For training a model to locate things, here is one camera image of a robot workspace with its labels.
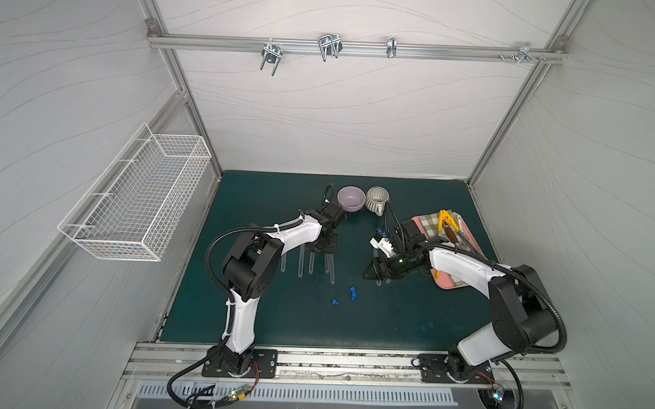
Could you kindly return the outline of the test tube two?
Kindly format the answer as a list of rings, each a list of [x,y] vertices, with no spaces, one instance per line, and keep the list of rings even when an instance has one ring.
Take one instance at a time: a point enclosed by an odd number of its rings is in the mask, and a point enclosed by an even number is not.
[[[304,267],[305,267],[305,245],[300,245],[299,248],[299,264],[297,266],[297,276],[302,278],[304,276]]]

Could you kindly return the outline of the test tube three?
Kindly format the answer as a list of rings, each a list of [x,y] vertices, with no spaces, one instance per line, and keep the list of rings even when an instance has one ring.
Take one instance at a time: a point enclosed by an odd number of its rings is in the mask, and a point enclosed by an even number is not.
[[[308,273],[312,275],[314,273],[314,269],[315,269],[315,253],[310,252]]]

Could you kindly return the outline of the test tube one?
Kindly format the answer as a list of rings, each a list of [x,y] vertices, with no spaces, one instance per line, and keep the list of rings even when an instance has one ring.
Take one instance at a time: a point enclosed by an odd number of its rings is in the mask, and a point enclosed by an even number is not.
[[[280,258],[280,270],[282,273],[286,273],[286,269],[288,267],[288,253],[283,254]]]

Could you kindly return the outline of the test tube five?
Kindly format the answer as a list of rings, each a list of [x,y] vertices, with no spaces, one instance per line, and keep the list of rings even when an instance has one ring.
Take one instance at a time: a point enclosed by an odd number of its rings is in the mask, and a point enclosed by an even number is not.
[[[331,285],[335,285],[335,283],[336,283],[336,279],[335,279],[336,268],[335,268],[334,255],[333,254],[328,255],[328,261],[329,261],[328,274],[330,276],[330,282],[331,282]]]

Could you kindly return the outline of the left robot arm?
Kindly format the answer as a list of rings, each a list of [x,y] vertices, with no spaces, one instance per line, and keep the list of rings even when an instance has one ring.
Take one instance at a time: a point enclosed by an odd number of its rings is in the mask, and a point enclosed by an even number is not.
[[[318,209],[299,212],[283,224],[251,224],[220,234],[209,245],[204,266],[209,278],[227,296],[221,340],[207,354],[233,376],[245,374],[255,350],[254,325],[259,299],[268,290],[283,255],[332,241],[346,211],[326,199]]]

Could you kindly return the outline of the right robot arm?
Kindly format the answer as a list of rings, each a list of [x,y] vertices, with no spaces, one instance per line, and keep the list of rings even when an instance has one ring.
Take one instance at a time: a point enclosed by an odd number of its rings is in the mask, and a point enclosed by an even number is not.
[[[428,268],[479,291],[489,301],[491,320],[451,347],[441,365],[458,382],[478,366],[528,353],[558,353],[566,347],[565,321],[536,270],[507,267],[474,249],[461,228],[444,224],[443,235],[427,236],[410,220],[396,229],[395,239],[379,230],[370,239],[378,255],[364,279],[398,280]]]

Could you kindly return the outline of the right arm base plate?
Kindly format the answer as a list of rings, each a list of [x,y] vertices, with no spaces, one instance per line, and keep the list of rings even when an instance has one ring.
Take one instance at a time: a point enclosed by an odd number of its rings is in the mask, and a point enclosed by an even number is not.
[[[471,366],[454,352],[419,354],[411,359],[410,364],[419,371],[420,380],[428,384],[490,385],[495,380],[488,361]]]

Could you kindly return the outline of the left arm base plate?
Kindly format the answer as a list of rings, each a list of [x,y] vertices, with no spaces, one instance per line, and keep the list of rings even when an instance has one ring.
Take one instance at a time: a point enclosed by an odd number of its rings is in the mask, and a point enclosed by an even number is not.
[[[250,347],[244,352],[236,353],[227,346],[207,358],[203,365],[202,376],[228,378],[273,379],[279,352],[274,349]]]

